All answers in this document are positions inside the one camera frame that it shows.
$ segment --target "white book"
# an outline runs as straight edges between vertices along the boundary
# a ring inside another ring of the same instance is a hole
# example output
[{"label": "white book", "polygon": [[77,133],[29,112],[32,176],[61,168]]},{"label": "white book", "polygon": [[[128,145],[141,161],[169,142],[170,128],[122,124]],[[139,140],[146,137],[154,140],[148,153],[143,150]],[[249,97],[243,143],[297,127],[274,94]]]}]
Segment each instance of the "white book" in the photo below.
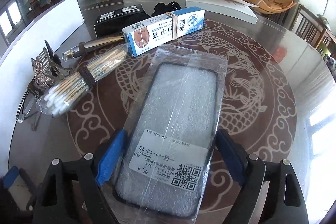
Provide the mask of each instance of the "white book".
[{"label": "white book", "polygon": [[256,24],[258,20],[257,16],[249,8],[249,6],[256,7],[256,5],[243,0],[187,0],[185,3],[187,8],[194,6],[210,12],[238,18],[252,24]]}]

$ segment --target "black cloth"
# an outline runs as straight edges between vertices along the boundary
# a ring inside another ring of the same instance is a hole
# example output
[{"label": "black cloth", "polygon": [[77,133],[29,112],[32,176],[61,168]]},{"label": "black cloth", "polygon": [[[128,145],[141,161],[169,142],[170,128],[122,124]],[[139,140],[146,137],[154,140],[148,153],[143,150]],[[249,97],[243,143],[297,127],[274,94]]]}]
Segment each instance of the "black cloth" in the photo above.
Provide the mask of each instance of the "black cloth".
[{"label": "black cloth", "polygon": [[172,11],[181,10],[181,9],[182,9],[181,6],[175,1],[172,1],[168,3],[167,5],[160,2],[155,6],[154,13],[152,13],[151,16],[154,17],[154,16],[162,15],[166,12],[172,12]]}]

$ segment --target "brown tablecloth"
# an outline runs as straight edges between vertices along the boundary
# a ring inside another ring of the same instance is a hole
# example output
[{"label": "brown tablecloth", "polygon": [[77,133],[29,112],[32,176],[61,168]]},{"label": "brown tablecloth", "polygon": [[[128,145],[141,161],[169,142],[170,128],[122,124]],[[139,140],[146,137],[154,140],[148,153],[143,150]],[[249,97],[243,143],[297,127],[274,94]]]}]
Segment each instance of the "brown tablecloth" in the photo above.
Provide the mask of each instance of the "brown tablecloth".
[{"label": "brown tablecloth", "polygon": [[[295,100],[280,66],[263,47],[210,20],[205,20],[202,30],[170,43],[225,56],[228,70],[219,128],[226,128],[235,142],[263,160],[286,158],[296,129]],[[106,50],[95,51],[81,64]],[[69,128],[81,154],[94,152],[116,128],[123,127],[155,51],[128,57],[68,113]],[[221,223],[239,190],[215,150],[198,219],[216,218]]]}]

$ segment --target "plastic bag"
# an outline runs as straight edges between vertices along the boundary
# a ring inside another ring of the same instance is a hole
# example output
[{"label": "plastic bag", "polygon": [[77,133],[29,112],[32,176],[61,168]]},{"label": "plastic bag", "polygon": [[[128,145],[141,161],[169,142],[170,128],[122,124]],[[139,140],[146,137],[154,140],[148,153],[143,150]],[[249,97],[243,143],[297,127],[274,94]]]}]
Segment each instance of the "plastic bag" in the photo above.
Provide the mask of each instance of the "plastic bag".
[{"label": "plastic bag", "polygon": [[[127,44],[118,45],[106,53],[89,60],[86,67],[92,74],[95,82],[107,76],[124,62],[127,49]],[[55,117],[72,109],[88,90],[89,85],[79,72],[76,72],[50,88],[37,101],[37,104],[42,113]]]},{"label": "plastic bag", "polygon": [[172,45],[157,49],[125,123],[129,145],[114,194],[104,188],[121,223],[195,222],[226,69],[221,56]]}]

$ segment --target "wooden chair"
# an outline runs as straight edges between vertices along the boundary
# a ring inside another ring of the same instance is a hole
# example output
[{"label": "wooden chair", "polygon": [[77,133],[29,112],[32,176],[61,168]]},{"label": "wooden chair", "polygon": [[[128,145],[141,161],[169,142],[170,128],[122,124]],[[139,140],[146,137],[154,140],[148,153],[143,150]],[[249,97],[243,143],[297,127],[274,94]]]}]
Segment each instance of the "wooden chair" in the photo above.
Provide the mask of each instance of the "wooden chair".
[{"label": "wooden chair", "polygon": [[243,0],[258,7],[252,8],[265,15],[279,14],[296,5],[293,0]]},{"label": "wooden chair", "polygon": [[299,6],[290,30],[313,46],[321,55],[333,55],[336,37],[322,21],[303,5]]}]

